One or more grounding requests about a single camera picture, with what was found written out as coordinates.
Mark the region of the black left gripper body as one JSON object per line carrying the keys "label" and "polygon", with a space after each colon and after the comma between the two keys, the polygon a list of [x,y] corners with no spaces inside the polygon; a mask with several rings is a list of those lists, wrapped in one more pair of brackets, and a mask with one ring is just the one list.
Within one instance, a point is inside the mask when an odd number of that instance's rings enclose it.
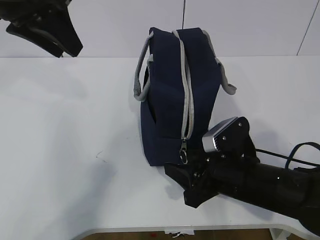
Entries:
{"label": "black left gripper body", "polygon": [[68,12],[71,0],[1,0],[0,19],[7,26],[20,27],[38,16],[46,16],[47,12]]}

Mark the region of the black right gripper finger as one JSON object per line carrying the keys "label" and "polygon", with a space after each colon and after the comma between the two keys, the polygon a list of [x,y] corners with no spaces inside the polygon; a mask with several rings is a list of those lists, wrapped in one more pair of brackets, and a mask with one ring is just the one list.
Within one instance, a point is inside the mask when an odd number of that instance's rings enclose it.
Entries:
{"label": "black right gripper finger", "polygon": [[165,174],[179,184],[185,191],[195,189],[195,182],[198,178],[198,170],[193,164],[164,164]]}

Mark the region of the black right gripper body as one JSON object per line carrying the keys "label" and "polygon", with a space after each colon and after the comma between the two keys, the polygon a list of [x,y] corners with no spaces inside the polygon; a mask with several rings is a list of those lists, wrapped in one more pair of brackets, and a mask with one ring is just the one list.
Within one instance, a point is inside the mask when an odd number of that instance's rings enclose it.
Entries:
{"label": "black right gripper body", "polygon": [[248,168],[259,163],[256,149],[205,153],[189,164],[190,183],[183,193],[184,203],[197,208],[223,191],[238,191]]}

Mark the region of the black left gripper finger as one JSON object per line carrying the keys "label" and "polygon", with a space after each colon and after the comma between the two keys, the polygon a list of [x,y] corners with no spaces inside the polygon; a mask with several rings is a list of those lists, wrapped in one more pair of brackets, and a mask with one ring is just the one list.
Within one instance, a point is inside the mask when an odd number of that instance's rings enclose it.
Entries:
{"label": "black left gripper finger", "polygon": [[12,23],[10,23],[6,28],[6,32],[8,34],[20,37],[37,45],[38,47],[45,50],[46,52],[48,52],[56,58],[60,58],[63,55],[63,50],[60,49],[55,43],[49,41],[48,39],[37,33],[32,32],[25,25],[15,26]]}
{"label": "black left gripper finger", "polygon": [[68,7],[48,6],[37,21],[37,33],[71,57],[77,57],[83,45],[72,24]]}

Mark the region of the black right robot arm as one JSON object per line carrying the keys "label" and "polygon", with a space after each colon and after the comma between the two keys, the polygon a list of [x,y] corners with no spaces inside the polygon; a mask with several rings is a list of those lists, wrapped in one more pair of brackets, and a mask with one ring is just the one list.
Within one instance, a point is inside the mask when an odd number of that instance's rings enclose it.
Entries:
{"label": "black right robot arm", "polygon": [[136,58],[0,61],[0,237],[293,220],[320,232],[314,61],[236,59],[200,28],[151,28]]}

